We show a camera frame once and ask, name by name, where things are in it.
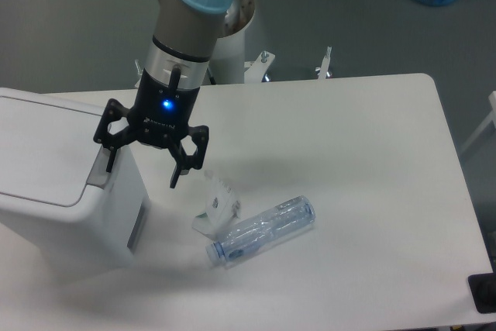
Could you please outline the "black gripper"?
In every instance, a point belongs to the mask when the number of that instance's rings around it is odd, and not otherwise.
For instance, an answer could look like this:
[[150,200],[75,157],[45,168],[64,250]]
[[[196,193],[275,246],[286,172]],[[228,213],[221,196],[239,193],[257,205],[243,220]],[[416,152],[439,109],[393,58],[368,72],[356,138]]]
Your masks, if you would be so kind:
[[[93,140],[109,152],[105,171],[111,173],[117,152],[129,144],[126,137],[128,125],[118,129],[119,121],[127,119],[136,140],[142,144],[165,149],[175,160],[170,188],[175,188],[179,177],[190,169],[201,170],[209,141],[207,126],[189,126],[192,109],[199,89],[179,88],[181,69],[174,68],[165,84],[143,72],[134,105],[131,109],[110,98],[101,115]],[[187,154],[181,141],[190,137],[196,146]]]

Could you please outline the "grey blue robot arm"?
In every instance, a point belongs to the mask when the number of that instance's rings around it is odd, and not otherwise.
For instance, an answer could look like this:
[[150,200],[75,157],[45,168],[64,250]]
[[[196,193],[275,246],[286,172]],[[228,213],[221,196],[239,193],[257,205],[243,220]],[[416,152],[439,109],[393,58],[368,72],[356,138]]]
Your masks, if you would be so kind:
[[234,0],[157,1],[160,11],[134,104],[126,108],[110,99],[94,140],[108,153],[108,170],[118,151],[133,142],[168,150],[176,184],[204,163],[209,129],[188,121]]

